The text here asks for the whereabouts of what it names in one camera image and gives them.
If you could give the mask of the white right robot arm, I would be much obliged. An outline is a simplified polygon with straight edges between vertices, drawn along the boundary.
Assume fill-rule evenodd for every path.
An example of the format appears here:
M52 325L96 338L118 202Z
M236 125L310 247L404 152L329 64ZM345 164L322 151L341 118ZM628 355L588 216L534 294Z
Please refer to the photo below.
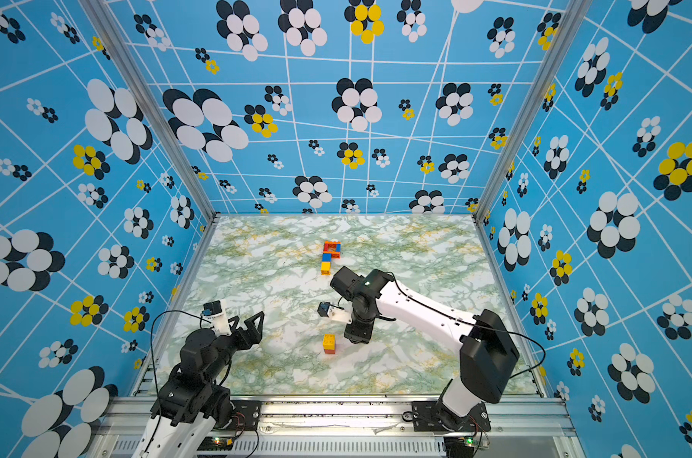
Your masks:
M345 324L344 338L368 344L378 320L408 324L458 357L460 374L452 378L426 417L450 432L487 432L486 406L497 404L519 362L520 353L502 319L485 309L469 313L431 300L400 282L391 272L361 276L342 267L330 286L349 303L322 302L317 313Z

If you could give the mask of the orange lego plate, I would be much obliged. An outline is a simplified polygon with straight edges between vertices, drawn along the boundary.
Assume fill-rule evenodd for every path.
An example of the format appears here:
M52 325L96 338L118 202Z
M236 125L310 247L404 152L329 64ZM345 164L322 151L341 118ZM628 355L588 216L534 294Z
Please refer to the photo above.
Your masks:
M341 243L340 242L325 242L323 245L323 254L329 253L332 255L332 259L339 259L341 254Z

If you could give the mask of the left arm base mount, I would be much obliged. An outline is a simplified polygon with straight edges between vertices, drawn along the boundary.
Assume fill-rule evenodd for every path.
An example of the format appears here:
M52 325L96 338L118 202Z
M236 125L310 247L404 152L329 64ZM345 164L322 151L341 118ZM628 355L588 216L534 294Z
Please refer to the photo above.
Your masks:
M263 403L235 399L218 416L214 431L255 431L261 417Z

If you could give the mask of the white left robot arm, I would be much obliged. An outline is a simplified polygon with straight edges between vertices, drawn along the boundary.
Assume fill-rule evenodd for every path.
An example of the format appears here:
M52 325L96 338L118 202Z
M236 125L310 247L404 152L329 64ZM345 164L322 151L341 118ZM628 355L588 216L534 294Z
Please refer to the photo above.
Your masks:
M235 409L224 382L235 353L261 343L264 319L260 311L241 322L226 315L221 301L204 303L199 328L179 351L180 362L164 385L153 382L156 399L134 457L195 457L212 431L227 427L235 429L233 435L212 443L233 447L250 416Z

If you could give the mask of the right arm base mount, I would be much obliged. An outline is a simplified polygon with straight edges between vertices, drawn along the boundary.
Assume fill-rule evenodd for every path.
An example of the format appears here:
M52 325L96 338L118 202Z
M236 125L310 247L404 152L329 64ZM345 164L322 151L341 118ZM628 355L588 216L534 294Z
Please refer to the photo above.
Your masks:
M491 423L484 402L471 408L466 416L458 416L439 401L414 401L403 420L413 423L415 431L460 432L475 434L491 431Z

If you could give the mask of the yellow square lego brick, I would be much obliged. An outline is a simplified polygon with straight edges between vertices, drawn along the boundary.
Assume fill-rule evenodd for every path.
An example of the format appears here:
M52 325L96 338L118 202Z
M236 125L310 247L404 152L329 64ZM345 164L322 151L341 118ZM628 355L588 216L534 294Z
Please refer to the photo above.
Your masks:
M323 337L323 345L325 347L333 347L336 344L336 336L332 334L326 334Z

